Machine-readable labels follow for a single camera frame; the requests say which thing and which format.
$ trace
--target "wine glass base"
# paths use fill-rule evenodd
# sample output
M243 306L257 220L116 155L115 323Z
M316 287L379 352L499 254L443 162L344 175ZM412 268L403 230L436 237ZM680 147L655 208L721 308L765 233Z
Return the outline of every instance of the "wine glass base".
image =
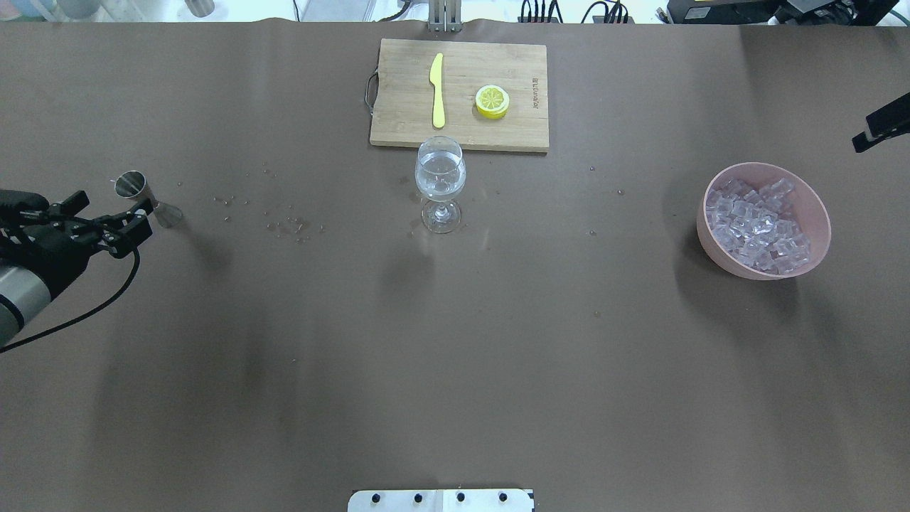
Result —
M461 223L461 207L453 200L427 201L420 218L423 225L434 233L451 233Z

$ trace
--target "lemon half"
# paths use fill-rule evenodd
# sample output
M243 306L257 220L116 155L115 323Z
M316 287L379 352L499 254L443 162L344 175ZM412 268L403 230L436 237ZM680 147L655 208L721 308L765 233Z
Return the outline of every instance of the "lemon half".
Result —
M474 105L485 118L499 119L509 111L509 93L499 86L483 86L474 96Z

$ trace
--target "knife handle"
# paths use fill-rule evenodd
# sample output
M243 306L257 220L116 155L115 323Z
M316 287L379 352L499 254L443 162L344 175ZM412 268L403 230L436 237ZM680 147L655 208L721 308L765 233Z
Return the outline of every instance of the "knife handle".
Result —
M442 85L434 87L433 92L433 127L442 128L446 126L446 111L442 107Z

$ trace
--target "yellow knife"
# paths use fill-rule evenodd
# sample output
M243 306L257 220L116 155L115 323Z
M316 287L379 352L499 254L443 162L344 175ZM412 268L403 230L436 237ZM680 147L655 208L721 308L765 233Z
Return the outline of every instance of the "yellow knife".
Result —
M442 54L436 54L430 66L430 83L433 84L433 126L446 126L446 112L442 107Z

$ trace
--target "white metal plate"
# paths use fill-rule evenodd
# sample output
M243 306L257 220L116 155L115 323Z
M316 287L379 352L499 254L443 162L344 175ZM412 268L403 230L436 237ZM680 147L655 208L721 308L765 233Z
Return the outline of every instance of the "white metal plate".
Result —
M348 512L533 512L529 489L364 490L348 500Z

